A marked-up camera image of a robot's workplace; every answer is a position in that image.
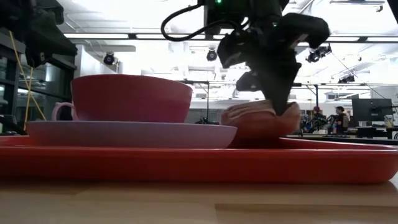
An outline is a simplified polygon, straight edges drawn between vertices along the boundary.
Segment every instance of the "wooden table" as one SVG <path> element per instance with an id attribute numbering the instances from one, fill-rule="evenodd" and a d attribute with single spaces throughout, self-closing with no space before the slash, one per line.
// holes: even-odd
<path id="1" fill-rule="evenodd" d="M 1 182 L 0 224 L 397 224 L 382 185 Z"/>

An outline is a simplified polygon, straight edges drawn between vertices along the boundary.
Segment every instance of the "yellow cable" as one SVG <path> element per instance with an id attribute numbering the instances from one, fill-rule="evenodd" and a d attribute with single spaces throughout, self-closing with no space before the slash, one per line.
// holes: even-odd
<path id="1" fill-rule="evenodd" d="M 29 114 L 29 103 L 30 103 L 30 88 L 32 86 L 32 77 L 33 77 L 33 68 L 30 68 L 30 78 L 29 78 L 29 86 L 27 87 L 28 89 L 28 95 L 27 95 L 27 103 L 26 103 L 26 111 L 25 111 L 25 122 L 24 122 L 24 131 L 26 131 L 26 122 L 27 122 L 27 116 Z"/>
<path id="2" fill-rule="evenodd" d="M 40 107 L 39 107 L 39 104 L 37 103 L 37 101 L 36 101 L 36 99 L 34 98 L 32 92 L 30 91 L 30 85 L 28 84 L 28 82 L 27 82 L 27 80 L 26 80 L 26 76 L 25 76 L 24 69 L 22 68 L 21 61 L 19 60 L 18 52 L 17 52 L 16 46 L 15 46 L 15 42 L 14 42 L 14 35 L 12 34 L 11 31 L 9 31 L 9 33 L 10 33 L 10 37 L 11 37 L 12 47 L 14 48 L 14 53 L 15 53 L 15 56 L 16 56 L 16 58 L 17 58 L 18 66 L 19 66 L 19 68 L 20 68 L 20 70 L 21 70 L 21 72 L 22 72 L 22 76 L 24 77 L 25 84 L 26 84 L 26 86 L 28 87 L 28 92 L 27 92 L 28 99 L 29 99 L 29 97 L 32 97 L 32 100 L 33 100 L 33 102 L 35 103 L 37 110 L 38 110 L 39 113 L 42 115 L 43 120 L 46 121 L 45 116 L 44 116 L 42 110 L 41 110 Z"/>

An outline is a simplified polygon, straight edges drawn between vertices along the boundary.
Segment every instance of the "monitor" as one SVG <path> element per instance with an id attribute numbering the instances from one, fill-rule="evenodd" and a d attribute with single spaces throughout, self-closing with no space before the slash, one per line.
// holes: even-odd
<path id="1" fill-rule="evenodd" d="M 393 115 L 391 99 L 352 99 L 356 122 L 384 121 Z"/>

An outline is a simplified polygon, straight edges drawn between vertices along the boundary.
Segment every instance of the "white saucer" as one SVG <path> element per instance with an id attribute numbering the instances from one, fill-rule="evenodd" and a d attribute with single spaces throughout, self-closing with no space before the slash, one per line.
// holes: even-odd
<path id="1" fill-rule="evenodd" d="M 222 149 L 237 128 L 222 125 L 118 121 L 32 121 L 29 136 L 37 144 L 87 147 Z"/>

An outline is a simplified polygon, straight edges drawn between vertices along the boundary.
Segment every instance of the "red tray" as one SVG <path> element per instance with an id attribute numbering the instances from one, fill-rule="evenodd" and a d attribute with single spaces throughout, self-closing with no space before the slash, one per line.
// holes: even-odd
<path id="1" fill-rule="evenodd" d="M 245 149 L 35 146 L 0 137 L 0 178 L 375 184 L 398 171 L 390 146 L 275 139 Z"/>

